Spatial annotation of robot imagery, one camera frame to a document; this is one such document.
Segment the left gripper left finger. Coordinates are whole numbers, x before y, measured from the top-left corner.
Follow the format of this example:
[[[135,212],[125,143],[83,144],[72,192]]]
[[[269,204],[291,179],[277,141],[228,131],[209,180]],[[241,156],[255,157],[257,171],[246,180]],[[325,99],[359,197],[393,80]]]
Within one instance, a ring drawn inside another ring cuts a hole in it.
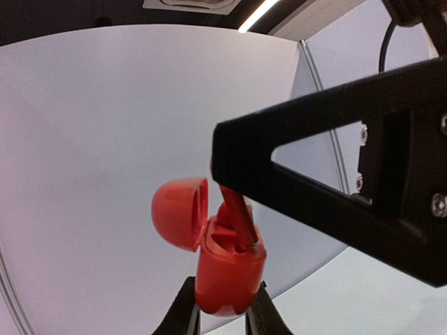
[[[194,276],[185,279],[168,312],[152,335],[198,335],[199,307]]]

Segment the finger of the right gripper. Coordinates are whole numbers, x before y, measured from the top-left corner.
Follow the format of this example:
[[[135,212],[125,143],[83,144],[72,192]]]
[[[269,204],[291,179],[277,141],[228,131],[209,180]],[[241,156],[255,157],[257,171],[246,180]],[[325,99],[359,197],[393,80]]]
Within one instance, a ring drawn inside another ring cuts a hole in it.
[[[397,68],[322,91],[329,104],[330,127],[393,110],[440,105],[446,108],[446,58]],[[216,125],[212,141],[212,178],[248,198],[308,225],[405,274],[434,286],[446,284],[444,226],[426,237],[379,218],[357,196],[273,162],[277,147],[311,135],[316,93],[273,105]]]

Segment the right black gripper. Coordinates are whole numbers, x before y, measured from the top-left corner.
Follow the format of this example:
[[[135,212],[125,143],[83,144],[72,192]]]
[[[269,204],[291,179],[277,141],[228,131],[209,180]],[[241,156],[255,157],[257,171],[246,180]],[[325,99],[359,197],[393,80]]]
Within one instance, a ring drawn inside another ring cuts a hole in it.
[[[424,105],[362,118],[357,196],[379,218],[420,237],[445,224],[432,213],[433,196],[446,193],[445,115],[445,107]]]

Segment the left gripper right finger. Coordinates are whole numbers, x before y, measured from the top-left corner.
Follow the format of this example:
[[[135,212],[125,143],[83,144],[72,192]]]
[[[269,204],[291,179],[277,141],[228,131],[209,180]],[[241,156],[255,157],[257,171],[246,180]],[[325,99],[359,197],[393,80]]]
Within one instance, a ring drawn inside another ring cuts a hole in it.
[[[246,335],[293,335],[270,298],[265,281],[246,311]]]

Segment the red charging case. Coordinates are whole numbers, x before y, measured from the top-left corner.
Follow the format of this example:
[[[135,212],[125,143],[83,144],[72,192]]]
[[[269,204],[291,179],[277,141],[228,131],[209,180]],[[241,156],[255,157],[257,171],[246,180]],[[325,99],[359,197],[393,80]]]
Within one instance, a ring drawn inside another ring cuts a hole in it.
[[[243,314],[261,285],[267,253],[258,242],[243,248],[234,230],[208,214],[206,178],[178,179],[160,186],[152,198],[152,221],[168,243],[200,253],[195,298],[200,309],[219,317]]]

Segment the red earbud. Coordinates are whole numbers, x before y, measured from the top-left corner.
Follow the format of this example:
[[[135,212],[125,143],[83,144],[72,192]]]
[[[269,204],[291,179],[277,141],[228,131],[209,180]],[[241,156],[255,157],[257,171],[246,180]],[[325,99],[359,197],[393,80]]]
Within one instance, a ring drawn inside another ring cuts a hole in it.
[[[225,202],[223,202],[217,213],[217,224],[221,227],[236,231],[245,239],[253,239],[252,225],[252,206],[245,202],[246,211],[242,213],[239,210],[233,211]]]
[[[243,248],[254,246],[258,236],[251,215],[251,207],[242,194],[220,185],[223,203],[217,214],[220,226],[234,230]]]

